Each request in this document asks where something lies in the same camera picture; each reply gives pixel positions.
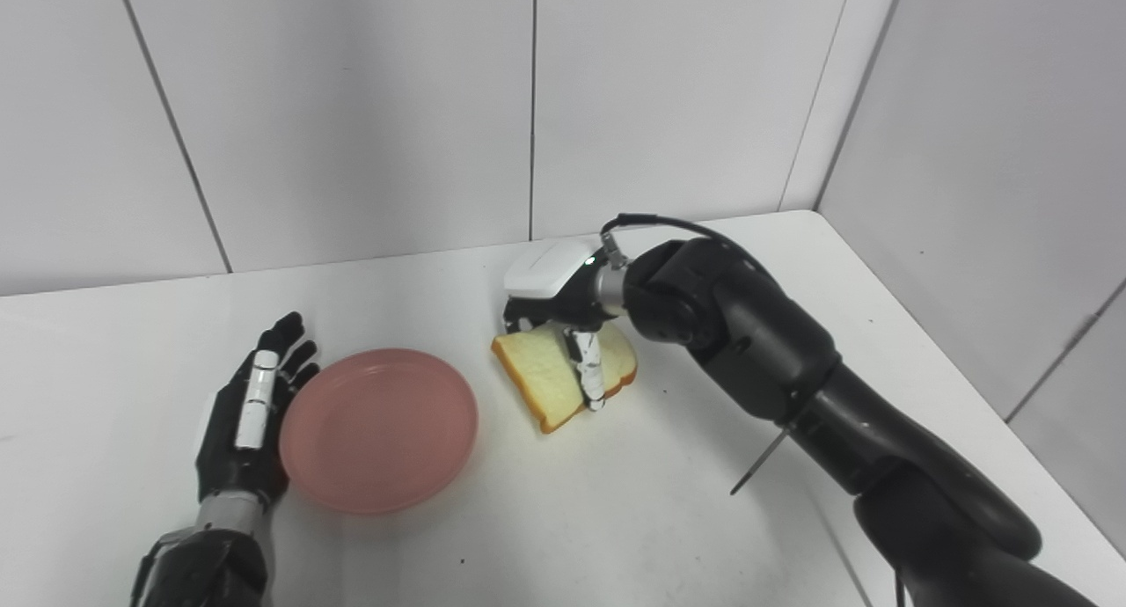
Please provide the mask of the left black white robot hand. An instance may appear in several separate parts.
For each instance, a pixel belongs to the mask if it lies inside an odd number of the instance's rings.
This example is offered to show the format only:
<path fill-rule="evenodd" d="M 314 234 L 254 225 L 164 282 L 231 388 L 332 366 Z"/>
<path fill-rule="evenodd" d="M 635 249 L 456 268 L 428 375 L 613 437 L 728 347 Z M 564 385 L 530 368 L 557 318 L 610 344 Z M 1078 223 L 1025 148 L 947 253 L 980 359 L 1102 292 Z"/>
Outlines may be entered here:
<path fill-rule="evenodd" d="M 282 422 L 320 366 L 318 343 L 305 337 L 304 318 L 293 311 L 260 334 L 254 350 L 215 395 L 194 459 L 198 499 L 241 491 L 269 508 L 289 487 L 282 466 Z"/>

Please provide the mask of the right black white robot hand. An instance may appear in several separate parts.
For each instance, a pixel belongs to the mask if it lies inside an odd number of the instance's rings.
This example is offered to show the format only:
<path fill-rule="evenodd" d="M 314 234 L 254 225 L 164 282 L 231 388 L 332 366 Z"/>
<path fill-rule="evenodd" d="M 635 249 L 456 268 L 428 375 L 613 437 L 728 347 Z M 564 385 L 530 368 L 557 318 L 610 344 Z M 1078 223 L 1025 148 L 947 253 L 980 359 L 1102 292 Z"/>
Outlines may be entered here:
<path fill-rule="evenodd" d="M 586 407 L 595 412 L 604 409 L 607 398 L 598 334 L 604 323 L 625 314 L 624 279 L 631 262 L 611 235 L 600 241 L 531 246 L 504 273 L 501 314 L 507 333 L 558 324 Z"/>

